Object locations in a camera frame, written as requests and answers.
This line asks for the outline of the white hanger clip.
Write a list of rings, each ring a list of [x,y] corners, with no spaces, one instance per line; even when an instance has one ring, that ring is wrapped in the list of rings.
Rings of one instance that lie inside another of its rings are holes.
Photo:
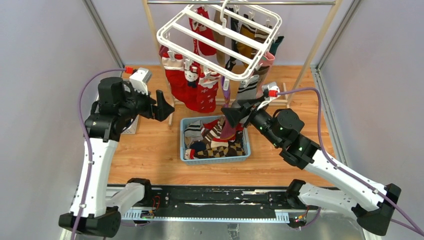
[[[230,80],[227,77],[223,76],[222,77],[222,80],[221,80],[221,85],[222,85],[222,90],[224,92],[225,91],[228,91],[229,90],[229,85],[230,85]]]
[[[220,78],[220,76],[221,75],[217,73],[216,71],[213,71],[212,69],[206,66],[203,66],[200,82],[202,84],[214,82],[214,81],[217,81]]]

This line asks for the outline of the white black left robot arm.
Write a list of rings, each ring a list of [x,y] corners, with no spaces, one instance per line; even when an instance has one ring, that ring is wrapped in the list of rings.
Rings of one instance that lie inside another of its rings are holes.
[[[161,90],[152,98],[149,76],[107,77],[98,84],[98,99],[82,121],[84,160],[77,193],[68,213],[58,224],[77,235],[114,237],[123,214],[135,204],[143,207],[154,199],[152,185],[145,178],[131,178],[111,199],[106,198],[110,168],[121,135],[138,116],[162,122],[174,112]]]

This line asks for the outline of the red beige christmas sock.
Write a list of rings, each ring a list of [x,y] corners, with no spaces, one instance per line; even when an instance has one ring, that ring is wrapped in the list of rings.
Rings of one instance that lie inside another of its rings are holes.
[[[165,52],[161,57],[161,61],[172,95],[177,100],[183,102],[187,107],[190,107],[183,56],[181,54],[169,55]]]

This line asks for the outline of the white plastic sock hanger frame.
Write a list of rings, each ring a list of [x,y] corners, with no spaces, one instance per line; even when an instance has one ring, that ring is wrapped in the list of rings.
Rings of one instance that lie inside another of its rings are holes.
[[[156,32],[159,44],[233,81],[265,66],[282,17],[247,0],[189,0]]]

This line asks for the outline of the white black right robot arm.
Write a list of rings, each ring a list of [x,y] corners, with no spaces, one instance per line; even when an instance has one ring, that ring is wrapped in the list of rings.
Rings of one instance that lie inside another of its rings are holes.
[[[291,208],[325,208],[356,220],[372,234],[387,234],[395,211],[393,205],[401,193],[397,185],[372,181],[328,155],[318,143],[301,134],[305,124],[290,108],[270,115],[246,100],[240,108],[224,107],[221,111],[232,127],[245,119],[281,150],[279,155],[289,165],[320,176],[336,187],[331,190],[294,179],[285,192],[285,201]]]

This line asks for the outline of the red santa snowflake sock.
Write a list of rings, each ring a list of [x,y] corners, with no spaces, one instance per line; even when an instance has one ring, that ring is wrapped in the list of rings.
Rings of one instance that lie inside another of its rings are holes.
[[[200,74],[197,85],[197,111],[199,113],[211,113],[216,109],[216,96],[219,89],[219,81],[221,80],[221,76],[217,81],[202,84],[201,75],[202,73]]]

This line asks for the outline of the maroon yellow purple long sock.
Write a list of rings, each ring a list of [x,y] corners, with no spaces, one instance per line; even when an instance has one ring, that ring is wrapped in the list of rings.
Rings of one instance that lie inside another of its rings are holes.
[[[220,81],[221,88],[222,88],[222,78],[223,78],[223,76],[221,77],[221,81]],[[224,125],[222,127],[220,138],[225,139],[225,140],[230,140],[236,134],[236,128],[232,126],[232,124],[230,122],[231,119],[229,119],[228,115],[227,115],[228,108],[230,106],[230,99],[231,99],[230,98],[231,97],[230,84],[229,84],[228,91],[223,91],[223,89],[222,89],[222,92],[223,92],[223,96],[224,96],[224,105],[223,105],[222,109],[224,110],[223,113],[224,113],[224,116],[225,116],[225,122],[224,122]]]

